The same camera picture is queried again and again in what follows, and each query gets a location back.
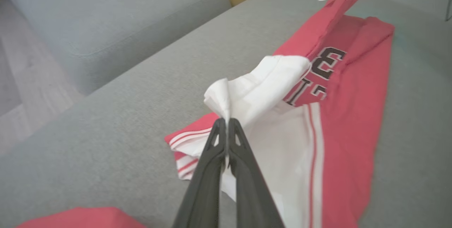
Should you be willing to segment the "small grey sofa seat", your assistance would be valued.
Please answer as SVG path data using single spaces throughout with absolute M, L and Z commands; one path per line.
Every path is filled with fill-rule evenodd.
M 11 0 L 89 95 L 231 7 L 229 0 Z

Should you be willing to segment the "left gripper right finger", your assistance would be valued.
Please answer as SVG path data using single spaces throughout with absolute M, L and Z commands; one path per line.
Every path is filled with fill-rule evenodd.
M 236 178 L 236 228 L 285 228 L 239 120 L 228 122 L 228 154 Z

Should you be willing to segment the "large grey sofa seat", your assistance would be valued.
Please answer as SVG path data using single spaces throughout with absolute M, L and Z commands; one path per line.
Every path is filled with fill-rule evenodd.
M 208 111 L 212 82 L 252 70 L 322 6 L 244 1 L 82 99 L 0 157 L 0 228 L 74 207 L 170 228 L 188 183 L 164 136 Z M 359 228 L 452 228 L 452 21 L 390 0 L 359 0 L 347 14 L 395 27 Z

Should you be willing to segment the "red and white jersey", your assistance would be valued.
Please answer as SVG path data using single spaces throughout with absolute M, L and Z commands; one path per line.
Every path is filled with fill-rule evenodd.
M 226 122 L 220 189 L 236 201 L 228 122 L 239 120 L 285 228 L 357 228 L 371 191 L 394 26 L 346 15 L 358 0 L 322 0 L 273 56 L 212 83 L 207 114 L 165 137 L 190 180 L 213 124 Z

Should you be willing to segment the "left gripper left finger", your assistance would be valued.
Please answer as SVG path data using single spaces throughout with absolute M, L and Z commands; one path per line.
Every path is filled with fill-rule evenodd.
M 221 177 L 226 159 L 226 122 L 213 124 L 172 228 L 218 228 Z

